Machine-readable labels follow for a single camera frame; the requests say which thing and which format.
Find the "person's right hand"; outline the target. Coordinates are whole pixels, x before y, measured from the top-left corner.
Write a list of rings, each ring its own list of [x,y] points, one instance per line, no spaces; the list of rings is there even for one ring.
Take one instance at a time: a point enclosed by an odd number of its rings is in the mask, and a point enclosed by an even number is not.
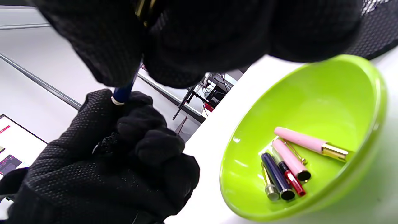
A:
[[[143,61],[172,88],[198,83],[264,55],[319,62],[358,37],[361,0],[156,0],[147,26],[138,0],[33,0],[94,78],[123,87]]]

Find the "person's left hand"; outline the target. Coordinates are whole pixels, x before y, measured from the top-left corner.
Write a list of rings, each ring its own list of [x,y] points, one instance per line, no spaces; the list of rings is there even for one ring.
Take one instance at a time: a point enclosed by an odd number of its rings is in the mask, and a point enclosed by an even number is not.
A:
[[[162,224],[185,207],[200,178],[185,142],[150,96],[116,106],[111,95],[89,93],[32,165],[1,179],[14,201],[2,224]]]

